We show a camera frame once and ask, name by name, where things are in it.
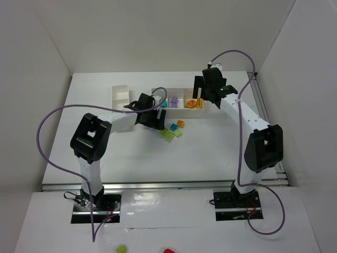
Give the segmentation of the small white divided tray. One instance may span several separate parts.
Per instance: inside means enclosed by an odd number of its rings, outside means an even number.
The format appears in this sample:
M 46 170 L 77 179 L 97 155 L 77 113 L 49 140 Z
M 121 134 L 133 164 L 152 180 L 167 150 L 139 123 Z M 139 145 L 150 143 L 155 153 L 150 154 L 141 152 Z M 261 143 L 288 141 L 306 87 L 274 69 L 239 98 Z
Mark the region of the small white divided tray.
M 112 109 L 123 110 L 130 104 L 128 85 L 116 85 L 112 87 Z

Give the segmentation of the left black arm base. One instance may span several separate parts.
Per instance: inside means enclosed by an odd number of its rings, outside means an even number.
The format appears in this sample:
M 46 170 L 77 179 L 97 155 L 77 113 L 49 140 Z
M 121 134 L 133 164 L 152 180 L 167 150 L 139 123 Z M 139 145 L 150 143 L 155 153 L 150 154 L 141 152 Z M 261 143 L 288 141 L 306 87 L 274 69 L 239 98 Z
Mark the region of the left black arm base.
M 63 197 L 74 202 L 71 223 L 84 224 L 91 223 L 90 206 L 91 203 L 80 194 L 66 191 Z M 94 223 L 101 223 L 104 219 L 106 223 L 120 222 L 121 194 L 105 194 L 103 200 L 99 204 L 93 204 L 93 220 Z

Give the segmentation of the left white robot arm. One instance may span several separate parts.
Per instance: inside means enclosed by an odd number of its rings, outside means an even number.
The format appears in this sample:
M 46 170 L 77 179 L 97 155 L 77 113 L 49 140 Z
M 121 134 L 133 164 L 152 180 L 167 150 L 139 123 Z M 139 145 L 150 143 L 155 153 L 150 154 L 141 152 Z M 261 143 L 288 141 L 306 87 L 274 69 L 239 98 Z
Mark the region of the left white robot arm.
M 80 194 L 90 204 L 99 208 L 104 202 L 101 158 L 106 152 L 110 135 L 137 124 L 163 130 L 166 111 L 161 105 L 166 98 L 167 90 L 164 90 L 163 95 L 141 93 L 137 101 L 120 110 L 114 109 L 105 116 L 87 113 L 82 117 L 70 146 L 80 164 L 80 175 L 83 177 Z

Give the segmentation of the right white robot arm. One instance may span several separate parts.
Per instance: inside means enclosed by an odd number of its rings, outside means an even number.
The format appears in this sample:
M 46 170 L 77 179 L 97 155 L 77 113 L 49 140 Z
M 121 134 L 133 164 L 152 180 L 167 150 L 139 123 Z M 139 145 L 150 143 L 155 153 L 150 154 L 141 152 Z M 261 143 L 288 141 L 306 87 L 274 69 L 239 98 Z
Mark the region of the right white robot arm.
M 201 76 L 194 79 L 193 98 L 209 101 L 239 126 L 239 169 L 225 197 L 214 199 L 215 205 L 243 207 L 252 199 L 257 184 L 266 171 L 283 159 L 283 130 L 260 118 L 238 91 L 228 85 L 219 68 L 208 64 Z

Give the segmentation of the light green small brick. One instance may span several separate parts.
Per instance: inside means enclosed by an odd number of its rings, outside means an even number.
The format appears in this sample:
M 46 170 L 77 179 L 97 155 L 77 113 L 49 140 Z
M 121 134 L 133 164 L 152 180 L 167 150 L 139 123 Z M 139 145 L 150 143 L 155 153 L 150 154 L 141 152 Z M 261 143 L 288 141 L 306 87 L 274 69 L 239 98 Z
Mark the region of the light green small brick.
M 182 135 L 182 132 L 181 132 L 179 129 L 177 129 L 177 130 L 175 130 L 175 131 L 173 132 L 173 134 L 174 134 L 177 138 L 179 138 L 179 137 Z

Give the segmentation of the green lego brick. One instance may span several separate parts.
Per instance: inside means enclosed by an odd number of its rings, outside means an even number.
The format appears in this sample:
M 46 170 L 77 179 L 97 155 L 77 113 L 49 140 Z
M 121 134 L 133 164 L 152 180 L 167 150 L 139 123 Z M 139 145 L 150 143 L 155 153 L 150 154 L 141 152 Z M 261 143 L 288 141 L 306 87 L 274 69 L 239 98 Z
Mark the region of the green lego brick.
M 167 142 L 171 142 L 173 137 L 174 137 L 173 132 L 169 131 L 169 132 L 166 132 L 166 134 L 164 135 L 164 140 Z
M 169 132 L 169 129 L 165 128 L 160 131 L 160 135 L 165 136 Z

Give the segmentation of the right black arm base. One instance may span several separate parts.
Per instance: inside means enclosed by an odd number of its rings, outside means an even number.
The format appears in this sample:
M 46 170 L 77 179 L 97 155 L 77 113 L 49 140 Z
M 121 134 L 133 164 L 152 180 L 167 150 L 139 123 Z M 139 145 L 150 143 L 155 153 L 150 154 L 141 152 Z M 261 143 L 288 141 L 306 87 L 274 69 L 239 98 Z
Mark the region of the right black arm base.
M 209 204 L 215 208 L 216 221 L 238 221 L 251 219 L 263 219 L 260 197 L 257 191 L 253 191 L 248 197 L 234 200 L 230 192 L 214 192 Z

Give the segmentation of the orange oval lego piece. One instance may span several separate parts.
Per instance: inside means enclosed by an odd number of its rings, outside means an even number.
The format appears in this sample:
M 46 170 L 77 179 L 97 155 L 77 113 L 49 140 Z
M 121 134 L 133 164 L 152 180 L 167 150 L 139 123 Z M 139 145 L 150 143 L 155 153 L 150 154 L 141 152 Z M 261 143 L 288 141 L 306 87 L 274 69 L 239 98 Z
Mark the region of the orange oval lego piece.
M 188 109 L 193 109 L 196 107 L 196 100 L 194 99 L 191 99 L 191 100 L 188 100 L 186 103 L 185 103 L 185 107 L 188 108 Z

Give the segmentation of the large white three-compartment tray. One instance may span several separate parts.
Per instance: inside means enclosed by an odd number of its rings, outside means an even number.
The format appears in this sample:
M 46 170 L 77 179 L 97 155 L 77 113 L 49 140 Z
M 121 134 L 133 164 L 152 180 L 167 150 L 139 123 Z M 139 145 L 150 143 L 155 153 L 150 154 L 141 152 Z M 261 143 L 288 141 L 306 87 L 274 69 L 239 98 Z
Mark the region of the large white three-compartment tray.
M 185 89 L 185 88 L 166 88 L 167 90 L 167 107 L 166 110 L 166 118 L 172 119 L 196 119 L 202 118 L 204 112 L 206 111 L 207 104 L 204 100 L 201 100 L 201 108 L 191 108 L 189 109 L 186 106 L 186 103 L 189 100 L 192 100 L 193 90 Z M 177 98 L 177 107 L 173 108 L 171 106 L 171 100 L 173 98 Z

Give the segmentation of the yellow orange lego brick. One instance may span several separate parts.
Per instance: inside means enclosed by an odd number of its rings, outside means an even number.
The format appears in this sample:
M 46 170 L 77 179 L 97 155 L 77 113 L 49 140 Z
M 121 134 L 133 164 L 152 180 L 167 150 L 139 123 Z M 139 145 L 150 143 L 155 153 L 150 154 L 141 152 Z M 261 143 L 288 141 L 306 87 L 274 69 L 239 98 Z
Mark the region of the yellow orange lego brick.
M 196 108 L 202 109 L 203 108 L 203 100 L 201 98 L 196 99 Z

